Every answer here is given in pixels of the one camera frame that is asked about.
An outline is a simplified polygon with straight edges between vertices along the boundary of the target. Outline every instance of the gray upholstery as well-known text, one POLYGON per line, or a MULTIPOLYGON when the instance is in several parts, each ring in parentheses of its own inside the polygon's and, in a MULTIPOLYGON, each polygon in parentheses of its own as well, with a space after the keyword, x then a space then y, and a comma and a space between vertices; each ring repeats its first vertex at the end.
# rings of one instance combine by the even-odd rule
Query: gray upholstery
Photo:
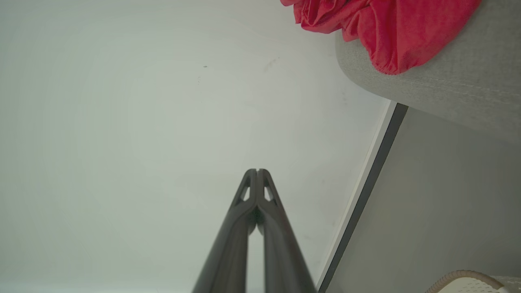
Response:
POLYGON ((398 76, 377 72, 359 40, 337 33, 337 59, 377 95, 521 143, 521 1, 483 0, 435 58, 398 76))

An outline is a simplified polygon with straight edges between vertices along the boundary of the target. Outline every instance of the white wall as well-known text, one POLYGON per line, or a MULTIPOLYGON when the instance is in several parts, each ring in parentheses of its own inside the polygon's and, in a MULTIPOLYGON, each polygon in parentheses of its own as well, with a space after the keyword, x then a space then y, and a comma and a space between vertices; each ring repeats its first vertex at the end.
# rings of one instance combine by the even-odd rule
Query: white wall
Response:
POLYGON ((328 293, 420 293, 454 270, 521 276, 519 150, 410 108, 328 293))
POLYGON ((383 106, 277 0, 3 0, 0 290, 188 292, 252 167, 316 280, 383 106))

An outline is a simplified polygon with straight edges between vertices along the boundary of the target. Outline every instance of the crumpled red fabric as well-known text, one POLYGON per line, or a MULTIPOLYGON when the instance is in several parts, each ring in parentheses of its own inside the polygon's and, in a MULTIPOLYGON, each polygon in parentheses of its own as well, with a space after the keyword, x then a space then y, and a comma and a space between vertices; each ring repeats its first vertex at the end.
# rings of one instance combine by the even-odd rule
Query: crumpled red fabric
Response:
POLYGON ((281 0, 308 31, 342 29, 360 38, 373 66, 396 75, 420 66, 452 41, 481 0, 281 0))

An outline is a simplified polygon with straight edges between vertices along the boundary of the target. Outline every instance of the gray floor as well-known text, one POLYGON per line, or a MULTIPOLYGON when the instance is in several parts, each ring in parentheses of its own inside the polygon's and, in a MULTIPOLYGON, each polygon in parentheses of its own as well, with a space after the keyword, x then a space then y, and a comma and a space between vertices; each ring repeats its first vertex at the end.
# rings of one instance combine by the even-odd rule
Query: gray floor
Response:
POLYGON ((521 147, 409 109, 328 293, 521 276, 521 147))

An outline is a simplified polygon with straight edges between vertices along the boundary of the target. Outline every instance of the dark gray strip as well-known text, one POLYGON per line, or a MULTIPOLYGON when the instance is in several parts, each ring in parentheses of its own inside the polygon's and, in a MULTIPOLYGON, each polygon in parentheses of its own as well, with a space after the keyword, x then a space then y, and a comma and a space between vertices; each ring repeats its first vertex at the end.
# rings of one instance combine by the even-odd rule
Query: dark gray strip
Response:
POLYGON ((325 293, 331 280, 333 279, 333 275, 337 270, 338 264, 340 263, 340 259, 344 254, 345 248, 348 246, 349 240, 353 235, 353 232, 356 228, 356 224, 364 211, 365 205, 373 188, 375 186, 376 180, 380 175, 380 171, 382 170, 383 164, 386 162, 387 155, 391 150, 391 146, 394 142, 394 138, 398 133, 398 129, 402 124, 403 117, 405 117, 405 113, 407 113, 408 107, 402 104, 397 104, 394 112, 392 114, 391 120, 389 121, 389 126, 387 127, 386 134, 383 136, 382 143, 378 152, 376 153, 375 161, 371 166, 371 170, 369 170, 369 174, 367 175, 367 180, 365 180, 364 187, 360 193, 360 197, 356 202, 355 208, 353 210, 353 215, 349 219, 348 225, 345 228, 344 234, 342 235, 342 239, 340 239, 340 243, 338 244, 338 248, 334 253, 333 259, 331 260, 331 264, 327 270, 326 276, 324 277, 324 281, 320 284, 320 288, 318 290, 319 293, 325 293))

